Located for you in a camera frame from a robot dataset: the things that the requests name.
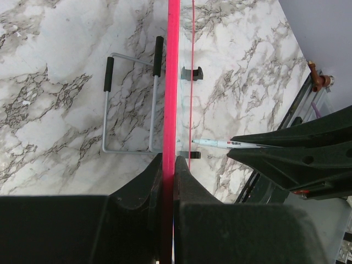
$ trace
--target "marble pattern countertop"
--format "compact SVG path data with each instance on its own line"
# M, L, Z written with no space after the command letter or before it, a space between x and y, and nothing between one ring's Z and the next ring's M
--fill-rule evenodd
M0 5L0 194L110 194L153 156L101 151L106 59L153 61L162 0L10 0ZM151 67L115 59L110 147L147 150ZM163 126L163 76L156 141Z
M192 138L276 130L309 75L278 0L198 0L195 16L194 68L204 80L194 82ZM234 202L252 169L227 158L227 150L192 147L202 155L191 161L193 176L219 200Z

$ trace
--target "marble surface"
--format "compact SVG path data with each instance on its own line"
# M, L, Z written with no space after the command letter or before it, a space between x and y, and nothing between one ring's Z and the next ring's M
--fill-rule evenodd
M191 13L191 5L182 12ZM278 128L309 69L278 0L196 1L192 138L228 140ZM191 40L191 23L183 30ZM191 172L223 202L234 202L252 169L227 150L193 145Z
M0 5L0 194L109 194L153 156L101 151L106 58L153 61L162 0L10 0ZM147 150L151 67L115 59L110 147ZM163 76L156 146L163 126Z

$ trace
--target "gray wall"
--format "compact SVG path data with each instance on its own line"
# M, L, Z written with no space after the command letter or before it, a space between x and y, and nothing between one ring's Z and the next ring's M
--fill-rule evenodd
M335 110L352 105L352 0L279 0L307 61L333 75Z

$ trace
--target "white pen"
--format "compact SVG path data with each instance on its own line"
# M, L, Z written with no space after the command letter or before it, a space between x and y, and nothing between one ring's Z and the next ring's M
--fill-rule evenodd
M202 145L202 146L209 146L209 147L217 147L219 149L259 149L263 147L276 147L276 146L268 146L268 145L261 145L261 144L254 144L254 143L247 143L247 142L239 142L239 141L225 141L225 140L212 140L212 139L193 139L193 143Z

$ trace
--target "pink edge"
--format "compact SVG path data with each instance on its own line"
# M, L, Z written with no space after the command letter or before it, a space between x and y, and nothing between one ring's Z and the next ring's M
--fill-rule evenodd
M171 263L172 257L179 25L180 0L169 0L164 107L161 264Z

